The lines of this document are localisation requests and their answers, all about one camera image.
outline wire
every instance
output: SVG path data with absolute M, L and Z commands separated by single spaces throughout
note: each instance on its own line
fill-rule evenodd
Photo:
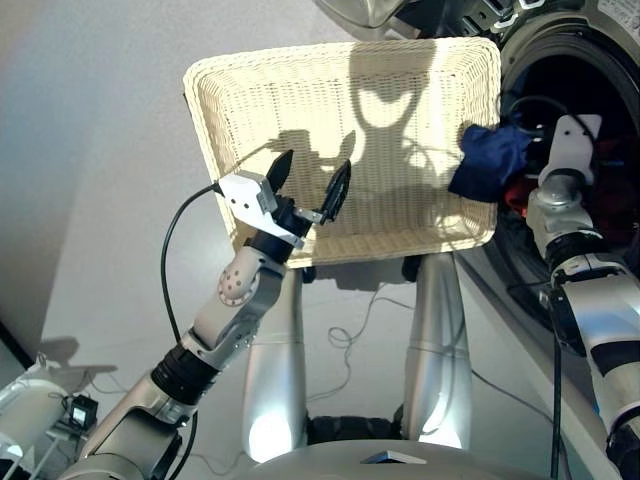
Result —
M 205 457 L 204 455 L 200 455 L 199 453 L 192 453 L 191 454 L 192 457 L 199 458 L 200 460 L 202 460 L 204 462 L 204 464 L 207 466 L 207 469 L 217 477 L 225 477 L 225 476 L 229 475 L 233 471 L 233 469 L 238 466 L 238 462 L 240 460 L 240 457 L 242 457 L 243 455 L 245 455 L 245 453 L 243 451 L 238 452 L 236 454 L 235 459 L 233 460 L 233 463 L 229 467 L 227 467 L 227 469 L 224 472 L 218 472 L 209 463 L 209 460 L 207 459 L 207 457 Z
M 471 373 L 473 374 L 474 377 L 476 377 L 482 383 L 484 383 L 487 386 L 493 388 L 494 390 L 500 392 L 501 394 L 509 397 L 510 399 L 520 403 L 521 405 L 527 407 L 528 409 L 530 409 L 534 413 L 537 413 L 538 415 L 543 417 L 545 420 L 547 420 L 547 422 L 549 422 L 549 424 L 551 424 L 552 426 L 554 425 L 553 418 L 551 418 L 549 415 L 547 415 L 547 413 L 544 412 L 543 410 L 539 409 L 535 405 L 532 405 L 531 403 L 527 402 L 526 400 L 523 400 L 522 398 L 514 395 L 513 393 L 505 390 L 504 388 L 499 387 L 498 385 L 496 385 L 495 383 L 491 382 L 490 380 L 487 380 L 485 377 L 483 377 L 476 370 L 472 369 Z M 569 467 L 569 457 L 568 457 L 566 445 L 564 443 L 564 440 L 562 439 L 562 436 L 559 436 L 558 438 L 559 438 L 559 444 L 560 444 L 560 456 L 562 457 L 562 470 L 564 472 L 565 479 L 566 480 L 573 480 L 573 476 L 571 475 L 571 469 Z
M 541 287 L 543 285 L 548 285 L 548 280 L 542 280 L 540 282 L 531 282 L 531 283 L 514 283 L 513 285 L 507 285 L 507 293 L 511 294 L 517 288 L 530 288 L 530 287 Z
M 367 313 L 364 317 L 364 322 L 362 322 L 362 326 L 358 329 L 358 331 L 355 334 L 352 335 L 349 332 L 347 332 L 346 329 L 338 326 L 331 327 L 327 330 L 327 341 L 329 342 L 329 344 L 333 348 L 336 348 L 338 350 L 344 350 L 343 363 L 346 368 L 347 375 L 345 379 L 342 381 L 342 383 L 337 387 L 334 387 L 334 388 L 331 388 L 330 390 L 319 392 L 307 397 L 307 403 L 330 398 L 336 395 L 337 393 L 339 393 L 340 391 L 342 391 L 349 384 L 349 382 L 351 381 L 351 374 L 352 374 L 350 357 L 353 351 L 353 346 L 356 344 L 358 339 L 362 336 L 362 334 L 366 330 L 367 325 L 369 324 L 370 316 L 371 316 L 371 309 L 375 302 L 385 301 L 385 302 L 389 302 L 394 305 L 397 305 L 399 307 L 413 310 L 413 307 L 411 305 L 407 305 L 405 303 L 399 302 L 389 297 L 378 297 L 380 290 L 382 290 L 386 285 L 388 284 L 386 283 L 380 284 L 378 289 L 373 293 L 373 296 L 369 301 L 369 305 L 367 306 Z
M 113 383 L 115 383 L 118 386 L 118 390 L 103 390 L 102 388 L 99 388 L 95 384 L 94 379 L 91 379 L 89 380 L 89 384 L 96 390 L 96 392 L 102 393 L 103 395 L 116 395 L 118 393 L 127 393 L 129 391 L 128 389 L 124 388 L 122 384 L 118 381 L 118 379 L 114 377 L 112 374 L 107 373 L 107 375 L 109 375 L 113 380 Z
M 566 107 L 566 105 L 564 105 L 563 103 L 560 103 L 559 101 L 557 101 L 557 100 L 555 100 L 555 99 L 553 99 L 551 97 L 547 97 L 545 95 L 527 95 L 527 96 L 518 98 L 515 102 L 513 102 L 511 104 L 511 107 L 509 107 L 508 117 L 509 117 L 509 120 L 511 121 L 511 123 L 513 123 L 518 130 L 520 130 L 523 133 L 527 133 L 527 134 L 533 135 L 533 136 L 540 136 L 540 134 L 542 133 L 540 131 L 540 129 L 532 130 L 532 129 L 528 129 L 528 128 L 523 127 L 515 119 L 516 108 L 521 106 L 521 105 L 523 105 L 523 104 L 525 104 L 525 103 L 530 103 L 530 102 L 545 103 L 547 105 L 551 105 L 556 110 L 562 112 L 564 115 L 569 115 L 584 130 L 584 134 L 589 138 L 589 141 L 591 142 L 591 145 L 595 149 L 596 139 L 593 136 L 593 133 L 591 132 L 591 130 L 589 129 L 587 124 L 584 123 L 584 120 L 582 120 L 579 116 L 571 113 L 569 111 L 569 109 Z
M 167 233 L 164 236 L 164 242 L 162 243 L 162 253 L 160 255 L 160 282 L 162 283 L 162 296 L 164 298 L 164 305 L 167 309 L 167 315 L 169 316 L 169 323 L 171 324 L 171 330 L 173 332 L 173 336 L 177 341 L 180 340 L 180 330 L 178 328 L 178 324 L 176 322 L 176 317 L 173 313 L 173 307 L 171 306 L 171 298 L 169 297 L 169 287 L 167 286 L 167 250 L 169 249 L 169 242 L 171 241 L 171 236 L 173 235 L 173 230 L 176 228 L 176 224 L 180 217 L 187 209 L 189 205 L 191 205 L 195 200 L 200 198 L 202 195 L 208 192 L 213 192 L 218 190 L 220 187 L 217 183 L 209 185 L 201 190 L 198 190 L 196 193 L 187 198 L 178 211 L 173 216 L 171 223 L 169 224 L 169 228 L 167 229 Z
M 551 436 L 551 478 L 558 478 L 560 458 L 560 425 L 562 410 L 562 346 L 556 337 L 553 342 L 553 432 Z
M 219 191 L 220 187 L 217 183 L 213 183 L 201 190 L 198 190 L 196 193 L 187 198 L 178 211 L 173 216 L 171 223 L 169 224 L 169 228 L 167 229 L 167 233 L 164 236 L 164 242 L 162 243 L 162 253 L 160 254 L 160 282 L 162 283 L 162 296 L 164 298 L 164 305 L 167 309 L 167 315 L 169 316 L 169 324 L 171 325 L 171 331 L 173 332 L 173 337 L 176 342 L 180 341 L 180 330 L 178 328 L 178 323 L 176 322 L 175 314 L 173 313 L 173 307 L 171 306 L 171 298 L 169 297 L 169 287 L 167 285 L 167 251 L 169 249 L 169 242 L 171 241 L 171 236 L 173 235 L 173 231 L 176 228 L 176 224 L 178 220 L 187 209 L 189 205 L 191 205 L 195 200 L 203 196 L 208 192 L 216 192 Z M 178 462 L 175 470 L 169 477 L 169 480 L 175 480 L 180 475 L 180 472 L 184 468 L 185 463 L 189 459 L 189 455 L 191 455 L 191 450 L 193 449 L 193 444 L 196 440 L 196 431 L 198 428 L 198 412 L 194 412 L 191 417 L 191 430 L 189 431 L 189 440 L 187 440 L 187 446 L 184 449 L 184 454 Z
M 176 480 L 176 478 L 178 478 L 178 475 L 180 475 L 180 472 L 182 472 L 184 465 L 187 463 L 187 460 L 189 460 L 189 457 L 191 456 L 191 450 L 193 449 L 193 444 L 196 441 L 197 429 L 198 429 L 198 412 L 194 412 L 193 415 L 191 416 L 191 430 L 189 431 L 189 440 L 187 440 L 187 446 L 184 449 L 184 454 L 182 455 L 182 458 L 178 462 L 178 465 L 176 465 L 176 468 L 173 470 L 173 473 L 169 477 L 169 480 Z

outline blue cloth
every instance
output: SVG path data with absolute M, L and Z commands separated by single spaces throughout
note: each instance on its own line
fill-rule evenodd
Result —
M 462 136 L 464 159 L 449 191 L 479 202 L 502 198 L 507 179 L 527 165 L 531 137 L 513 125 L 489 130 L 471 125 Z

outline white wicker basket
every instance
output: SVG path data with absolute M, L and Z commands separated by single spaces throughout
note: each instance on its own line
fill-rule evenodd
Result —
M 350 158 L 334 224 L 314 228 L 291 267 L 457 250 L 491 238 L 495 206 L 447 192 L 471 123 L 498 122 L 500 56 L 484 39 L 338 43 L 214 57 L 184 84 L 213 180 L 266 173 L 294 150 L 283 192 L 322 205 Z M 239 248 L 252 234 L 219 202 Z

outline metal bracket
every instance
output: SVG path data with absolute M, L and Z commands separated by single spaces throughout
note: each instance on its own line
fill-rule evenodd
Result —
M 278 208 L 278 204 L 266 177 L 252 172 L 232 173 L 222 177 L 218 183 L 227 205 L 238 220 L 278 237 L 295 248 L 304 246 L 300 237 L 273 220 L 271 212 Z
M 578 117 L 589 127 L 593 138 L 598 138 L 602 117 L 600 115 L 579 115 Z M 590 168 L 592 155 L 593 145 L 583 128 L 570 115 L 563 115 L 556 123 L 549 152 L 549 163 L 540 172 L 538 185 L 542 185 L 554 170 L 567 168 L 581 172 L 587 185 L 593 184 L 593 172 Z

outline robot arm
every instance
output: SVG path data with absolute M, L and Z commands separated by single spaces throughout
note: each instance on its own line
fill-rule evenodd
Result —
M 181 444 L 200 398 L 217 375 L 247 347 L 260 319 L 276 303 L 285 262 L 313 223 L 334 220 L 350 180 L 347 161 L 334 174 L 319 211 L 302 210 L 275 195 L 293 152 L 281 155 L 266 177 L 241 172 L 223 177 L 217 193 L 236 217 L 255 227 L 220 276 L 217 292 L 182 336 L 107 415 L 84 446 L 81 459 L 60 478 L 162 479 Z
M 567 121 L 563 117 L 559 124 Z M 564 132 L 559 135 L 564 128 L 556 128 L 552 155 L 554 145 L 566 141 Z M 591 151 L 584 153 L 582 168 L 588 168 Z M 558 161 L 554 167 L 529 197 L 527 225 L 551 271 L 550 308 L 558 337 L 589 364 L 608 433 L 607 456 L 623 478 L 638 478 L 640 282 L 609 253 L 581 205 L 580 189 L 588 177 L 575 164 L 567 168 Z

